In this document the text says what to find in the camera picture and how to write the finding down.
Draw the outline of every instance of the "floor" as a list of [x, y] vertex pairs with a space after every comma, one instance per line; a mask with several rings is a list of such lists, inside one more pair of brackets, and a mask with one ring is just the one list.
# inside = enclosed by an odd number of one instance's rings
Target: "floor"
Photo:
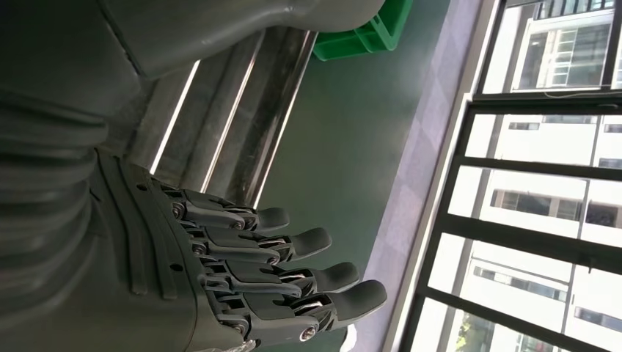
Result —
[[[261, 208], [287, 208], [288, 232], [322, 226], [333, 237], [296, 266], [351, 261], [385, 284], [387, 304], [356, 326], [356, 352], [381, 350], [479, 1], [416, 0], [395, 51], [311, 61], [268, 176]], [[336, 352], [344, 333], [296, 350]]]
[[367, 264], [365, 279], [377, 279], [387, 288], [389, 301], [371, 319], [356, 325], [356, 352], [380, 351], [389, 325], [403, 269], [419, 226], [434, 168], [442, 145], [470, 34], [480, 0], [452, 0], [434, 50], [423, 93], [409, 132], [398, 174], [384, 211], [378, 236]]

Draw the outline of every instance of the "window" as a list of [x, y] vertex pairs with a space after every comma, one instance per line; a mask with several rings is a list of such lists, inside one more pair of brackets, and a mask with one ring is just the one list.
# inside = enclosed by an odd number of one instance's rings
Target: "window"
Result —
[[599, 167], [607, 167], [609, 169], [622, 169], [622, 159], [600, 158]]
[[[556, 213], [554, 213], [555, 210], [551, 210], [554, 202], [558, 202]], [[496, 189], [494, 190], [490, 206], [520, 211], [522, 213], [579, 221], [582, 202]], [[621, 208], [622, 205], [605, 205], [590, 202], [585, 222], [605, 227], [622, 228], [622, 225], [618, 226], [618, 210]]]
[[575, 15], [577, 13], [610, 9], [615, 0], [545, 0], [540, 4], [536, 19]]
[[465, 313], [455, 344], [457, 352], [490, 352], [496, 324]]
[[574, 309], [574, 317], [590, 323], [598, 324], [607, 329], [622, 332], [622, 319], [614, 318], [612, 316], [581, 307]]
[[483, 277], [484, 279], [494, 280], [494, 271], [482, 269], [479, 266], [475, 267], [475, 276]]
[[585, 222], [606, 227], [617, 227], [618, 208], [609, 205], [590, 203]]
[[519, 336], [520, 352], [553, 352], [553, 345], [542, 342], [527, 335]]
[[603, 23], [532, 33], [518, 89], [600, 85], [610, 27]]
[[519, 279], [506, 274], [497, 273], [496, 271], [482, 269], [476, 266], [473, 269], [475, 276], [482, 277], [491, 281], [499, 282], [500, 284], [508, 285], [519, 290], [535, 293], [536, 295], [552, 298], [556, 301], [566, 301], [566, 291], [558, 290], [550, 286], [542, 285], [537, 282]]
[[551, 198], [505, 191], [503, 192], [501, 208], [548, 216], [551, 208]]
[[[454, 106], [463, 120], [447, 140], [455, 148], [435, 179], [438, 197], [427, 204], [437, 212], [420, 228], [427, 246], [417, 274], [425, 281], [409, 287], [409, 323], [435, 346], [412, 344], [407, 329], [400, 348], [620, 350], [622, 134], [614, 133], [622, 126], [614, 125], [622, 125], [622, 93], [612, 90], [622, 88], [622, 6], [614, 2], [483, 3], [481, 18], [495, 20], [480, 20], [483, 37], [474, 36], [469, 53], [493, 43], [481, 75], [465, 77], [477, 86], [472, 101]], [[445, 309], [420, 314], [424, 301]], [[575, 313], [577, 305], [595, 312]], [[472, 315], [499, 325], [471, 330]]]
[[549, 115], [542, 117], [542, 123], [591, 124], [596, 123], [596, 116]]
[[560, 199], [555, 217], [559, 219], [579, 221], [581, 216], [581, 203], [573, 200]]
[[540, 124], [537, 122], [510, 122], [511, 130], [526, 130], [535, 131], [540, 128]]
[[621, 124], [607, 124], [604, 126], [604, 131], [606, 133], [622, 133], [622, 125]]

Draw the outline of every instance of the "metal bar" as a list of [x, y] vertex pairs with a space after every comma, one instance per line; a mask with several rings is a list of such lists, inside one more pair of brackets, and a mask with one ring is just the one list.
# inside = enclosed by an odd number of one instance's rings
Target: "metal bar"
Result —
[[175, 112], [179, 113], [178, 106], [183, 103], [182, 93], [187, 91], [186, 86], [191, 81], [191, 73], [195, 67], [196, 63], [170, 73], [155, 83], [147, 110], [127, 155], [133, 164], [152, 170], [154, 162], [159, 161], [161, 149], [166, 146], [170, 129], [175, 124]]
[[501, 1], [499, 5], [499, 9], [497, 9], [497, 13], [494, 16], [494, 23], [492, 27], [492, 33], [490, 34], [489, 43], [491, 43], [491, 47], [486, 50], [484, 54], [484, 62], [482, 65], [482, 70], [480, 72], [480, 77], [478, 79], [478, 86], [475, 90], [476, 94], [482, 94], [484, 90], [484, 84], [486, 84], [486, 77], [488, 76], [488, 68], [490, 67], [490, 62], [492, 60], [492, 54], [494, 53], [494, 45], [497, 42], [497, 37], [499, 36], [499, 30], [501, 28], [501, 23], [503, 22], [503, 14], [505, 13], [506, 1]]
[[226, 197], [233, 202], [257, 205], [316, 37], [316, 32], [287, 29], [274, 64], [274, 73], [252, 118], [254, 130], [248, 132], [241, 146], [240, 157], [229, 182]]
[[439, 231], [517, 251], [622, 274], [622, 248], [446, 214]]
[[152, 175], [156, 173], [158, 165], [160, 164], [160, 159], [162, 158], [162, 154], [164, 153], [164, 148], [167, 147], [167, 143], [169, 142], [169, 137], [171, 136], [171, 132], [173, 131], [173, 128], [175, 126], [175, 122], [177, 122], [179, 111], [181, 111], [181, 107], [186, 101], [186, 95], [188, 94], [188, 90], [190, 89], [190, 85], [192, 84], [192, 79], [194, 78], [194, 74], [197, 72], [197, 68], [199, 67], [199, 64], [200, 64], [200, 61], [197, 61], [194, 63], [194, 65], [192, 66], [192, 69], [190, 70], [188, 79], [186, 80], [186, 84], [183, 86], [183, 90], [181, 92], [179, 101], [175, 105], [175, 110], [173, 111], [169, 124], [167, 125], [167, 129], [166, 131], [164, 131], [164, 136], [162, 137], [162, 141], [160, 142], [160, 147], [158, 148], [158, 151], [156, 152], [155, 157], [153, 158], [153, 162], [151, 163], [149, 173]]
[[475, 95], [472, 108], [478, 114], [622, 114], [622, 92], [599, 92], [592, 89]]
[[604, 69], [601, 85], [603, 89], [611, 89], [613, 76], [615, 74], [615, 63], [618, 61], [618, 44], [620, 43], [620, 32], [622, 31], [622, 0], [615, 0], [615, 11], [613, 22], [611, 23], [611, 34], [609, 35], [609, 45], [604, 60]]
[[200, 126], [181, 187], [203, 193], [207, 190], [264, 36], [265, 31], [257, 32], [233, 47], [213, 103]]
[[536, 174], [576, 177], [592, 180], [622, 181], [622, 170], [619, 169], [490, 158], [470, 158], [467, 156], [458, 156], [455, 157], [455, 159], [462, 166], [501, 169], [515, 172], [531, 172]]
[[470, 314], [476, 315], [479, 318], [491, 321], [492, 323], [497, 323], [508, 327], [514, 331], [520, 332], [522, 334], [526, 334], [530, 337], [536, 338], [540, 341], [547, 342], [551, 345], [555, 345], [559, 348], [562, 348], [571, 352], [606, 352], [603, 348], [596, 347], [587, 342], [583, 342], [581, 340], [574, 339], [573, 337], [566, 336], [559, 332], [555, 332], [552, 330], [548, 330], [543, 328], [542, 326], [535, 325], [534, 323], [530, 323], [528, 321], [518, 319], [511, 315], [507, 315], [505, 313], [501, 313], [494, 309], [490, 309], [488, 307], [482, 306], [475, 302], [467, 301], [466, 299], [462, 299], [449, 293], [445, 293], [431, 287], [426, 287], [422, 292], [423, 295], [433, 299], [435, 301], [439, 301], [443, 304], [448, 305], [449, 307], [455, 307], [457, 309], [463, 310]]
[[556, 279], [554, 277], [549, 277], [549, 276], [546, 276], [546, 275], [534, 273], [532, 271], [527, 271], [527, 270], [523, 270], [523, 269], [519, 269], [519, 268], [514, 268], [513, 266], [497, 263], [497, 262], [494, 262], [492, 260], [487, 260], [487, 259], [483, 259], [483, 258], [479, 258], [479, 257], [472, 257], [472, 259], [473, 260], [478, 260], [480, 262], [496, 265], [496, 266], [499, 266], [501, 268], [506, 268], [506, 269], [511, 269], [513, 271], [518, 271], [519, 273], [528, 274], [528, 275], [531, 275], [531, 276], [536, 276], [536, 277], [539, 277], [541, 279], [545, 279], [545, 280], [556, 282], [558, 284], [562, 284], [562, 285], [569, 285], [570, 284], [567, 281], [563, 281], [563, 280]]
[[[594, 142], [592, 143], [592, 153], [590, 156], [590, 165], [594, 166], [594, 161], [596, 160], [596, 148], [599, 144], [599, 131], [602, 125], [602, 116], [598, 116], [596, 120], [596, 129], [594, 131]], [[583, 192], [583, 201], [581, 207], [581, 216], [579, 217], [579, 229], [577, 230], [577, 239], [580, 240], [583, 234], [583, 226], [585, 225], [585, 218], [588, 215], [588, 200], [590, 197], [590, 184], [591, 180], [585, 181], [585, 192]], [[564, 303], [564, 315], [562, 319], [562, 334], [566, 332], [566, 325], [568, 324], [568, 314], [570, 314], [570, 303], [571, 297], [573, 295], [573, 286], [574, 286], [574, 274], [577, 271], [577, 264], [573, 264], [570, 268], [570, 281], [568, 281], [568, 291], [566, 292], [566, 302]]]

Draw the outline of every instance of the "screw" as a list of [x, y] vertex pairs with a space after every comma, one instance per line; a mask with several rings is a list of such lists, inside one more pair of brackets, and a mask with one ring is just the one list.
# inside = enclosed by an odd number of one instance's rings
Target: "screw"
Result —
[[181, 219], [183, 215], [183, 205], [177, 202], [171, 203], [171, 210], [173, 212], [173, 216], [178, 220]]
[[192, 251], [193, 251], [195, 254], [198, 254], [198, 255], [203, 255], [203, 254], [205, 254], [205, 252], [207, 251], [207, 249], [206, 249], [204, 246], [194, 246], [194, 248], [192, 249]]
[[244, 327], [242, 325], [234, 325], [231, 326], [232, 328], [234, 328], [237, 332], [239, 332], [240, 334], [244, 334]]
[[311, 339], [315, 336], [315, 333], [316, 333], [316, 332], [317, 332], [317, 330], [315, 329], [315, 327], [314, 327], [314, 326], [312, 326], [312, 327], [310, 327], [310, 328], [308, 328], [308, 329], [304, 330], [304, 331], [302, 332], [302, 334], [300, 334], [300, 340], [301, 340], [302, 342], [304, 342], [304, 341], [309, 341], [309, 340], [311, 340]]

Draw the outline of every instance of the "glass pane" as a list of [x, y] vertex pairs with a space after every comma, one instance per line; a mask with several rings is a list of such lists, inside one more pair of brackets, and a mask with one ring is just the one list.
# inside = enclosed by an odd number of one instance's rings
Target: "glass pane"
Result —
[[548, 0], [506, 9], [483, 92], [599, 88], [613, 4], [593, 0], [588, 9], [588, 2]]
[[462, 310], [455, 311], [449, 338], [440, 340], [442, 322], [447, 305], [426, 299], [420, 323], [414, 336], [412, 352], [553, 352], [555, 346], [533, 337], [492, 323]]
[[[618, 126], [621, 116], [478, 115], [466, 155], [622, 172]], [[622, 247], [619, 182], [462, 167], [450, 213]]]
[[591, 115], [477, 115], [466, 156], [587, 166], [597, 119]]
[[[467, 243], [464, 239], [462, 242], [459, 239], [454, 235], [442, 235], [432, 269], [431, 287], [609, 351], [622, 351], [622, 304], [619, 304], [622, 277], [480, 241], [470, 241], [469, 248], [464, 246]], [[456, 253], [468, 260], [463, 265], [455, 265]], [[441, 283], [444, 275], [446, 282]], [[454, 285], [447, 281], [447, 275], [464, 280], [458, 282], [461, 285]], [[459, 326], [464, 324], [464, 316], [456, 314], [455, 319]], [[477, 334], [470, 335], [478, 341], [473, 348], [484, 347], [483, 351], [491, 352], [559, 351], [544, 342], [516, 334], [495, 347], [495, 338], [489, 335], [497, 334], [496, 326], [478, 319], [469, 323], [471, 327], [477, 326]], [[454, 335], [447, 342], [450, 347], [447, 350], [479, 351], [451, 349], [453, 341], [459, 341], [466, 332], [456, 335], [459, 330], [456, 324], [454, 321]], [[507, 341], [516, 344], [508, 345]]]

